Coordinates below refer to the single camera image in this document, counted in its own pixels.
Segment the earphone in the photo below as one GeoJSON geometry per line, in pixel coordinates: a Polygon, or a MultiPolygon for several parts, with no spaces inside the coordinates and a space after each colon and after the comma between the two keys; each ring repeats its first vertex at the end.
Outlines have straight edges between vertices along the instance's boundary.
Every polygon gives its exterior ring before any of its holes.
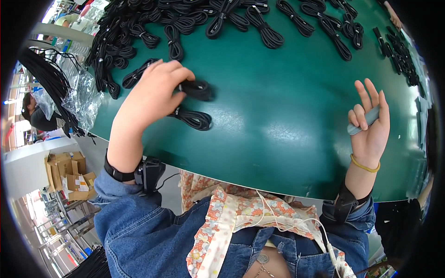
{"type": "MultiPolygon", "coordinates": [[[[266,203],[266,205],[268,206],[268,208],[271,210],[272,215],[273,215],[274,218],[275,218],[275,224],[278,226],[277,217],[275,216],[275,213],[274,213],[273,209],[272,209],[271,206],[267,203],[267,201],[266,201],[266,199],[264,198],[264,196],[261,195],[261,194],[258,192],[258,190],[256,190],[256,193],[258,194],[259,198],[261,199],[261,202],[263,203],[263,214],[261,215],[261,219],[260,219],[254,226],[256,226],[257,224],[259,224],[259,223],[262,221],[262,219],[264,218],[264,203],[266,203]]],[[[340,276],[340,273],[338,272],[338,268],[337,268],[337,258],[335,257],[334,249],[333,249],[331,243],[330,243],[329,240],[328,240],[328,234],[326,233],[326,229],[324,228],[324,226],[323,226],[323,224],[321,223],[321,221],[318,220],[318,219],[316,219],[316,218],[308,218],[308,219],[304,219],[301,223],[306,222],[306,221],[309,221],[309,220],[314,220],[314,221],[318,222],[318,224],[323,228],[324,237],[326,238],[326,247],[328,248],[328,253],[329,253],[329,257],[331,258],[331,263],[332,263],[332,265],[334,266],[335,271],[336,271],[338,277],[339,277],[339,278],[342,278],[342,277],[340,276]]],[[[278,229],[280,232],[286,232],[286,231],[288,231],[289,229],[292,229],[292,228],[296,228],[296,226],[295,226],[295,225],[292,225],[290,228],[287,228],[287,229],[285,229],[285,230],[283,230],[283,229],[277,227],[277,229],[278,229]]]]}

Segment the necklace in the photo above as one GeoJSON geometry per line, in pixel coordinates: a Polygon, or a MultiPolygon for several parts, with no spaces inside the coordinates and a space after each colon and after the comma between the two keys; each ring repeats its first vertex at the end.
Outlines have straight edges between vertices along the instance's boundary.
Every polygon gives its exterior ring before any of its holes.
{"type": "Polygon", "coordinates": [[[269,261],[269,257],[268,257],[266,254],[260,253],[259,256],[258,256],[258,258],[257,258],[256,260],[261,264],[261,267],[259,268],[259,272],[258,272],[258,274],[255,276],[255,278],[258,278],[258,276],[260,275],[260,273],[263,272],[263,271],[266,272],[267,274],[269,274],[270,277],[275,278],[275,276],[272,275],[272,274],[270,273],[270,271],[268,271],[268,270],[266,269],[266,267],[264,266],[264,264],[265,264],[266,262],[269,261]]]}

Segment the yellow hair tie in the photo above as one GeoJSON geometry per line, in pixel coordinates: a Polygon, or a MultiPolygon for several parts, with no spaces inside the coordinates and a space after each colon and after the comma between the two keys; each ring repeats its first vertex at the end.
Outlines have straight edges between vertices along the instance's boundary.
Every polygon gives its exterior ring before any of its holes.
{"type": "Polygon", "coordinates": [[[376,173],[380,169],[380,161],[379,161],[379,165],[377,166],[377,168],[371,169],[371,168],[368,168],[368,167],[363,166],[360,163],[358,163],[357,160],[354,158],[353,154],[351,154],[351,160],[352,160],[352,162],[354,162],[354,164],[357,167],[362,168],[363,170],[366,170],[366,171],[371,172],[371,173],[376,173]]]}

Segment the open cardboard box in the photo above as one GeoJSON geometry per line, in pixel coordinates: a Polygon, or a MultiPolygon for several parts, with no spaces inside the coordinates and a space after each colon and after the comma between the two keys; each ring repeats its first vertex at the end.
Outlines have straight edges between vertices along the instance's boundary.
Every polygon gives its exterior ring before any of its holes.
{"type": "Polygon", "coordinates": [[[89,200],[96,195],[96,191],[94,190],[94,179],[96,175],[94,172],[85,175],[79,174],[78,164],[77,161],[72,160],[71,167],[74,174],[66,175],[68,190],[72,191],[68,193],[67,196],[69,201],[89,200]]]}
{"type": "Polygon", "coordinates": [[[61,176],[66,177],[67,174],[73,174],[73,166],[71,161],[76,161],[78,163],[78,171],[76,171],[76,173],[86,174],[86,161],[81,152],[60,154],[50,153],[47,157],[45,157],[49,192],[62,190],[61,176]]]}

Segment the green table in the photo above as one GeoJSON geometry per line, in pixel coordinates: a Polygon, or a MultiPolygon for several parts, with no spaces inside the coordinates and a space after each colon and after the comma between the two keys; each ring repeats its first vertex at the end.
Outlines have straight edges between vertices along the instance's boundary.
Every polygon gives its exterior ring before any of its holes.
{"type": "MultiPolygon", "coordinates": [[[[418,190],[425,173],[415,102],[420,92],[408,87],[380,53],[372,28],[386,34],[388,16],[375,0],[350,2],[364,27],[364,48],[356,51],[340,35],[352,52],[352,61],[345,62],[317,20],[299,11],[299,1],[289,2],[316,30],[309,38],[301,36],[269,0],[271,12],[264,18],[286,40],[277,50],[266,48],[253,26],[242,33],[228,21],[216,40],[205,37],[205,25],[181,36],[182,64],[212,84],[217,96],[213,102],[188,98],[183,104],[210,114],[213,127],[202,132],[174,118],[161,119],[144,132],[144,155],[255,189],[334,199],[352,151],[346,126],[348,110],[360,102],[354,81],[368,77],[385,91],[391,110],[391,133],[372,195],[376,201],[406,199],[418,190]]],[[[327,6],[327,14],[342,18],[341,11],[327,6]]],[[[150,50],[136,40],[138,55],[126,69],[112,71],[117,83],[147,58],[168,60],[163,26],[146,28],[161,37],[160,45],[150,50]]],[[[113,118],[129,91],[123,89],[117,100],[107,94],[92,133],[109,139],[113,118]]]]}

